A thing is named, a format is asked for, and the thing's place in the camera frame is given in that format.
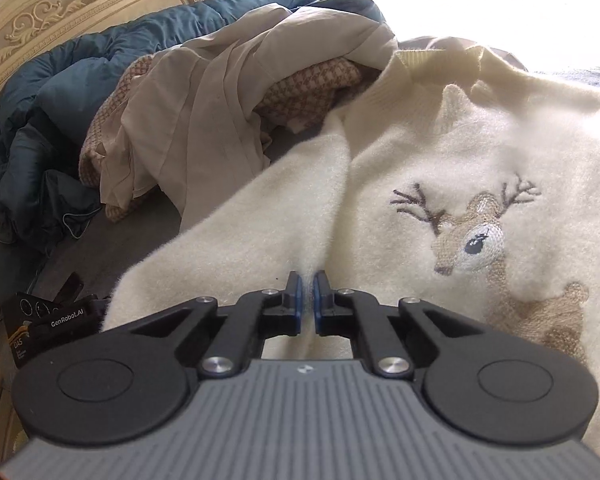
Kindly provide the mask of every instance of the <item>black circular joint cover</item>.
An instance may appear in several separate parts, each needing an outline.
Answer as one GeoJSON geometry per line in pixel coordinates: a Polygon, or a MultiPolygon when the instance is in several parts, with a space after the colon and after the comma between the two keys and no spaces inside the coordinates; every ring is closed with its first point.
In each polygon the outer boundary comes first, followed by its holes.
{"type": "Polygon", "coordinates": [[[188,393],[187,377],[163,340],[116,332],[37,356],[12,389],[27,431],[74,446],[137,438],[167,421],[188,393]]]}
{"type": "Polygon", "coordinates": [[[426,372],[423,393],[451,426],[506,446],[582,436],[598,403],[585,367],[501,333],[450,341],[426,372]]]}

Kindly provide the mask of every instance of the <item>deer nose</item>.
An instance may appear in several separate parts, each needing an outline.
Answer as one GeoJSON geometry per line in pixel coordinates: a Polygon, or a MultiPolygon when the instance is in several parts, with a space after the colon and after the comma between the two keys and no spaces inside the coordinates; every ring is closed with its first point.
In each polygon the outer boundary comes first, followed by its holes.
{"type": "Polygon", "coordinates": [[[443,276],[450,276],[453,267],[435,266],[433,270],[435,270],[438,274],[442,274],[443,276]]]}

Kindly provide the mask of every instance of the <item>deer eye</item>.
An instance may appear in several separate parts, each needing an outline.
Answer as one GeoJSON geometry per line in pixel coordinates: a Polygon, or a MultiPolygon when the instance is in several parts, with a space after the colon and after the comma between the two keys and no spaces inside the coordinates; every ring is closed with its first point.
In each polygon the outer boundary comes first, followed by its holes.
{"type": "Polygon", "coordinates": [[[475,235],[464,246],[464,252],[467,254],[479,254],[482,251],[484,241],[489,237],[487,233],[475,235]]]}

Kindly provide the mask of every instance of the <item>gray ribbed surface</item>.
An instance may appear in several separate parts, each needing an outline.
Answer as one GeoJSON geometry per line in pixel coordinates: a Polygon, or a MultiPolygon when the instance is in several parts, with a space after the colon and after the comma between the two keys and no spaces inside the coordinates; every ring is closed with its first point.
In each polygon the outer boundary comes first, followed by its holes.
{"type": "Polygon", "coordinates": [[[481,446],[449,431],[411,387],[356,361],[256,361],[207,381],[177,420],[139,441],[66,449],[35,440],[10,480],[600,480],[576,442],[481,446]],[[305,365],[313,371],[302,374],[305,365]]]}

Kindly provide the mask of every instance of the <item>embroidered deer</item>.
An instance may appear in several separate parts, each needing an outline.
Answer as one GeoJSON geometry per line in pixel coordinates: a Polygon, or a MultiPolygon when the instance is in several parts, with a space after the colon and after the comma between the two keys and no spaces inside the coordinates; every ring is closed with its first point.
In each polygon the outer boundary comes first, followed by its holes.
{"type": "Polygon", "coordinates": [[[569,283],[563,294],[539,301],[520,301],[509,291],[506,275],[505,236],[500,218],[514,205],[533,202],[540,190],[530,181],[517,177],[513,190],[502,185],[500,200],[481,192],[469,202],[466,212],[452,216],[444,210],[433,212],[419,184],[414,193],[394,190],[398,197],[391,204],[429,224],[436,236],[432,248],[436,255],[434,270],[443,276],[454,270],[474,272],[487,270],[487,282],[493,287],[498,304],[489,310],[486,322],[503,332],[521,336],[535,343],[561,350],[583,364],[586,362],[580,343],[582,303],[588,291],[580,283],[569,283]]]}

